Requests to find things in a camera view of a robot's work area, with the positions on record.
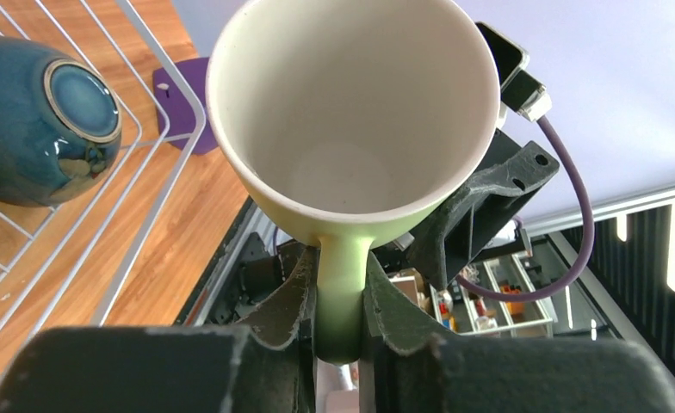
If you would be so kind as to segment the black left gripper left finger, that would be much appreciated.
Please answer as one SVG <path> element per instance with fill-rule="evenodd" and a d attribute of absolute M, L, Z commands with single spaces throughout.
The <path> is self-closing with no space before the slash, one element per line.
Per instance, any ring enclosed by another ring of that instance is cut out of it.
<path fill-rule="evenodd" d="M 235 324 L 45 330 L 3 374 L 0 412 L 312 412 L 317 260 Z"/>

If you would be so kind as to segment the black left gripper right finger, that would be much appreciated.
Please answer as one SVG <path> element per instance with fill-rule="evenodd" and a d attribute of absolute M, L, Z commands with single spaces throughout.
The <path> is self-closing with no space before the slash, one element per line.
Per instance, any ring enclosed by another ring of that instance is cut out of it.
<path fill-rule="evenodd" d="M 617 339 L 460 336 L 368 258 L 363 412 L 675 412 L 658 358 Z"/>

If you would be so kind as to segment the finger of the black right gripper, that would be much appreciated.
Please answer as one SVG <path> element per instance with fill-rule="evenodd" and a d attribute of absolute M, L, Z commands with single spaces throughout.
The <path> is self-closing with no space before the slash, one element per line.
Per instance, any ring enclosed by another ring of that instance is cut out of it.
<path fill-rule="evenodd" d="M 537 143 L 521 146 L 496 130 L 473 174 L 411 230 L 408 263 L 444 289 L 559 168 Z"/>

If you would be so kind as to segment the light green mug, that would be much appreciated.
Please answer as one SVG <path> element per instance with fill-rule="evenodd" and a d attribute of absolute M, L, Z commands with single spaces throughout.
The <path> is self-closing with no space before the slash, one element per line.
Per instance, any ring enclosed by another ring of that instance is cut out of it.
<path fill-rule="evenodd" d="M 216 41 L 206 100 L 251 198 L 320 250 L 315 354 L 356 360 L 369 251 L 436 210 L 491 143 L 485 39 L 452 1 L 249 1 Z"/>

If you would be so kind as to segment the dark blue floral bowl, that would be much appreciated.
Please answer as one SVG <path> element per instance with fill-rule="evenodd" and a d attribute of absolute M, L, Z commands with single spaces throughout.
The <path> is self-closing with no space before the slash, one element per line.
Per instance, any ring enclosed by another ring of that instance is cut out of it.
<path fill-rule="evenodd" d="M 53 207 L 97 185 L 121 148 L 109 86 L 50 46 L 0 36 L 0 201 Z"/>

